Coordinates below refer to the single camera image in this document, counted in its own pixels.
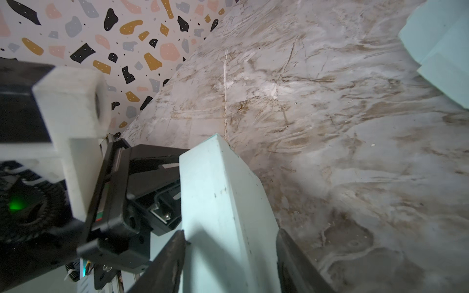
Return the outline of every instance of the pale teal foam object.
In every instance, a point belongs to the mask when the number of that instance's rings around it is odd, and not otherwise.
[[[417,72],[448,97],[469,108],[469,1],[428,0],[400,31]]]
[[[179,292],[280,292],[279,228],[259,178],[218,134],[179,162],[191,243]]]

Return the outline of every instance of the black spiral cable wrap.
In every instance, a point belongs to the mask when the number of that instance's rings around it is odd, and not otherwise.
[[[68,276],[72,281],[78,282],[80,280],[80,274],[78,273],[77,269],[75,268],[74,262],[69,262],[65,265],[65,270],[68,272],[69,270],[73,270],[68,273]]]
[[[41,178],[30,170],[15,175],[26,181]],[[5,191],[6,184],[7,182],[0,178],[0,242],[13,243],[34,239],[55,223],[65,205],[65,192],[60,183],[43,181],[34,186],[44,196],[45,208],[37,219],[26,224],[17,223],[10,213],[10,195]]]

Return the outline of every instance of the marble countertop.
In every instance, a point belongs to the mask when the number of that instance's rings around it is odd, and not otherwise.
[[[422,2],[241,0],[122,137],[224,136],[339,292],[461,292],[469,113],[397,37]]]

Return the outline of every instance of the metal screw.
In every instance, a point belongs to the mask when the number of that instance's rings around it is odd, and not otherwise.
[[[113,269],[112,266],[109,266],[107,264],[103,265],[103,271],[105,272],[110,272],[112,269]]]

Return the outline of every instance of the terrazzo wallpaper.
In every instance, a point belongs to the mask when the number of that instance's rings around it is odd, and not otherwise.
[[[238,0],[2,0],[0,57],[105,74],[119,137]]]

